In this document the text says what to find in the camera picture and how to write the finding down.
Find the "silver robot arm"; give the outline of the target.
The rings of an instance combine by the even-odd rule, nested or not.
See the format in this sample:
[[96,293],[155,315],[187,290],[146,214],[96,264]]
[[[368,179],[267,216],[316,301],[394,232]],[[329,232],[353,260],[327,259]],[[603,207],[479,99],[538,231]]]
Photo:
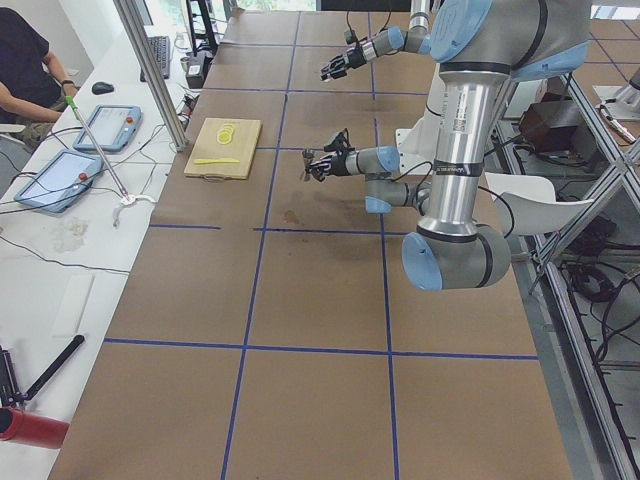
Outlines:
[[555,77],[581,66],[590,14],[587,1],[416,1],[407,29],[390,27],[367,40],[348,33],[349,49],[323,67],[323,80],[393,52],[428,55],[438,64],[444,98],[435,156],[425,180],[407,183],[396,174],[396,148],[356,149],[339,132],[322,158],[306,156],[306,175],[361,175],[368,211],[419,211],[416,229],[402,245],[404,271],[416,288],[496,283],[511,262],[506,237],[472,214],[500,90],[510,81]]
[[348,49],[322,67],[320,79],[327,82],[343,78],[351,69],[399,52],[429,55],[430,21],[443,5],[443,1],[412,1],[407,30],[385,24],[375,35],[362,39],[351,26],[349,14],[346,14],[347,29],[344,31],[344,38]]

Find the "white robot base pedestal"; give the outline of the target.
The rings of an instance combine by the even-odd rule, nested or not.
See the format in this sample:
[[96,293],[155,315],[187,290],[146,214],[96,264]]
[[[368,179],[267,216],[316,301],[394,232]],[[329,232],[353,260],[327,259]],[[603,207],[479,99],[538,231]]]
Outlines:
[[435,159],[444,93],[445,85],[439,76],[439,66],[436,66],[423,116],[411,129],[396,130],[402,174],[426,174],[429,163]]

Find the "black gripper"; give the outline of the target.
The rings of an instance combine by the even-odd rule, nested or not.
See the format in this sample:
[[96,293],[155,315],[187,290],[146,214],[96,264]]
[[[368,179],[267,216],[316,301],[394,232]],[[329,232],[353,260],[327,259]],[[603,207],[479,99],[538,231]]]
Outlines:
[[342,56],[332,58],[323,67],[322,72],[330,72],[333,80],[347,76],[349,69],[357,69],[366,64],[364,50],[361,47],[353,47],[347,50]]
[[318,182],[323,182],[328,176],[349,176],[350,172],[346,166],[347,154],[324,155],[317,157],[314,152],[304,152],[303,162],[305,165],[317,163],[317,171],[311,170],[307,173],[307,180],[311,178]]

